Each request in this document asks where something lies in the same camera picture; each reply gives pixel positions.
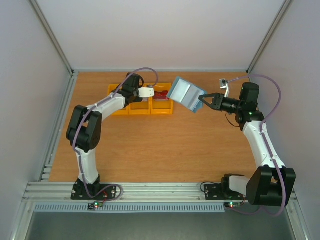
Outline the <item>teal card holder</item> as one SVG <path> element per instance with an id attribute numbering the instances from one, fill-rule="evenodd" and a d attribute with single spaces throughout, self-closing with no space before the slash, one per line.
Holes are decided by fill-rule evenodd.
<path id="1" fill-rule="evenodd" d="M 207 94 L 207 92 L 201 87 L 177 76 L 166 96 L 170 100 L 196 113 L 204 106 L 204 103 L 200 101 L 199 97 L 205 94 Z"/>

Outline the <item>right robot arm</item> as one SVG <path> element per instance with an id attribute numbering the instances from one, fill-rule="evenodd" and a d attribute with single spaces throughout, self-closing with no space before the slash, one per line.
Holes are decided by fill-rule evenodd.
<path id="1" fill-rule="evenodd" d="M 235 115 L 257 167 L 251 178 L 225 174 L 220 184 L 223 197 L 230 199 L 242 195 L 251 205 L 284 208 L 289 202 L 296 173 L 285 166 L 273 147 L 265 117 L 258 109 L 259 93 L 257 84 L 245 82 L 238 99 L 211 93 L 199 96 L 199 100 L 212 110 Z"/>

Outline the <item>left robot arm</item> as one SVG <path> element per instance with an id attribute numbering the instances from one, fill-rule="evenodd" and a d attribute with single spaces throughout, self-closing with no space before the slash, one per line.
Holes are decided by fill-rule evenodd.
<path id="1" fill-rule="evenodd" d="M 77 105 L 73 110 L 66 138 L 77 157 L 78 178 L 86 183 L 82 192 L 89 199 L 96 199 L 101 193 L 100 185 L 95 182 L 99 178 L 96 148 L 101 139 L 102 123 L 131 103 L 141 102 L 140 88 L 143 84 L 144 79 L 140 75 L 128 73 L 125 81 L 106 98 L 88 106 Z"/>

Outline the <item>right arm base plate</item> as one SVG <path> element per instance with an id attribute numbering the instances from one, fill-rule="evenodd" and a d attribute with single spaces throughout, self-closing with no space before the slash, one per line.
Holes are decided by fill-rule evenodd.
<path id="1" fill-rule="evenodd" d="M 231 192 L 228 195 L 222 191 L 221 184 L 204 184 L 203 192 L 206 201 L 242 201 L 244 197 L 240 193 Z"/>

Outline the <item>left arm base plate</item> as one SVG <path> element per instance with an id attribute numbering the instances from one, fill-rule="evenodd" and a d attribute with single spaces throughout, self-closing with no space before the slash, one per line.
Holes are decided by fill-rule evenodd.
<path id="1" fill-rule="evenodd" d="M 113 200 L 116 197 L 117 187 L 112 185 L 107 188 L 108 184 L 100 183 L 97 179 L 93 184 L 87 184 L 89 194 L 86 191 L 85 184 L 80 180 L 74 183 L 71 191 L 71 200 Z"/>

